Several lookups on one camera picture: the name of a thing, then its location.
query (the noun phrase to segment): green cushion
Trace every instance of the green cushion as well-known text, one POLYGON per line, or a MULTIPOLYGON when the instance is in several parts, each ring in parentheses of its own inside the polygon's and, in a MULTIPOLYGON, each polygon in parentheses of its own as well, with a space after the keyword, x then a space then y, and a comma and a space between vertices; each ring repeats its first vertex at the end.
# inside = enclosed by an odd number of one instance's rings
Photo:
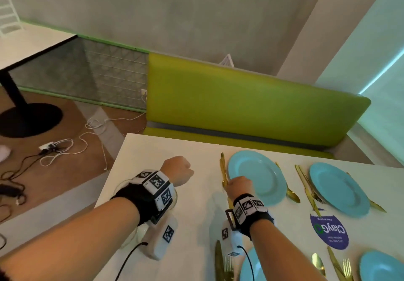
POLYGON ((334 156, 332 155, 332 153, 326 153, 326 152, 322 152, 322 151, 274 145, 274 144, 266 144, 266 143, 260 143, 260 142, 231 139, 231 138, 222 138, 220 136, 200 135, 197 133, 182 132, 182 131, 169 130, 169 129, 146 127, 143 134, 152 135, 152 136, 161 136, 163 138, 170 138, 170 139, 179 139, 179 140, 203 142, 203 143, 210 143, 210 144, 220 144, 220 145, 244 147, 244 148, 251 148, 251 149, 260 149, 260 150, 267 150, 267 151, 276 151, 279 153, 293 153, 295 155, 301 155, 301 156, 311 156, 311 157, 334 159, 334 156))
POLYGON ((334 146, 370 103, 268 75, 149 54, 149 121, 334 146))

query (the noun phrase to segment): oval plate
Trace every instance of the oval plate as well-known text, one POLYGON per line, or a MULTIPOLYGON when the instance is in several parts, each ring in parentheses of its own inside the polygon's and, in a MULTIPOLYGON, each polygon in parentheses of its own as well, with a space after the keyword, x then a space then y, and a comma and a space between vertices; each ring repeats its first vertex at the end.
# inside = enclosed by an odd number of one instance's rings
POLYGON ((404 281, 404 264, 380 251, 365 253, 360 259, 359 272, 362 281, 404 281))
POLYGON ((231 179, 238 176, 250 179, 265 206, 274 206, 286 195, 286 180, 281 170, 258 152, 243 150, 235 153, 227 168, 231 179))
MULTIPOLYGON (((261 268, 261 263, 259 262, 258 256, 256 254, 255 248, 252 248, 249 251, 249 257, 251 260, 252 268, 254 269, 254 277, 255 281, 266 281, 264 272, 262 271, 261 268)), ((251 273, 251 266, 250 262, 245 257, 243 266, 241 266, 241 272, 240 272, 240 281, 253 281, 253 275, 251 273)))
POLYGON ((327 163, 315 163, 310 167, 310 177, 320 195, 341 212, 351 217, 369 213, 371 204, 365 192, 343 170, 327 163))

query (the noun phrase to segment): hand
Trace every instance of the hand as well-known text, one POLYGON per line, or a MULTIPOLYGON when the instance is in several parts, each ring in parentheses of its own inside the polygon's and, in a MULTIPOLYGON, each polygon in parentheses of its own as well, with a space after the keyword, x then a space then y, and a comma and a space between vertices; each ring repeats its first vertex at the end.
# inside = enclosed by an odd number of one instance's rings
POLYGON ((191 164, 183 156, 176 156, 164 161, 160 168, 175 186, 179 187, 187 183, 189 178, 194 175, 194 171, 190 169, 191 164))
POLYGON ((244 176, 235 177, 227 182, 226 193, 232 202, 242 194, 254 195, 253 182, 244 176))

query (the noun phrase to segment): person's left hand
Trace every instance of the person's left hand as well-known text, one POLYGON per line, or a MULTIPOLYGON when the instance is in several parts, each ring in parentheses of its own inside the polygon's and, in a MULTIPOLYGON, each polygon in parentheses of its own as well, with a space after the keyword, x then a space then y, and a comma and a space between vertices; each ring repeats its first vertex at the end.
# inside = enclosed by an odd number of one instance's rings
POLYGON ((190 169, 191 164, 183 156, 176 156, 164 161, 160 168, 175 186, 179 187, 187 183, 189 178, 194 175, 194 171, 190 169))

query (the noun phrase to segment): round purple sticker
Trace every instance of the round purple sticker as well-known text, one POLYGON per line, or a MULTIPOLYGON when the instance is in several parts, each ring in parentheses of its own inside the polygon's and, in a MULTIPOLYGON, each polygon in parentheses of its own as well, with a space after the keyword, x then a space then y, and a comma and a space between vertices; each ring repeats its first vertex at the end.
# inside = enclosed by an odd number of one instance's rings
POLYGON ((326 211, 321 211, 321 217, 310 215, 311 224, 317 235, 332 248, 343 250, 348 247, 349 238, 346 229, 334 215, 326 216, 326 211))

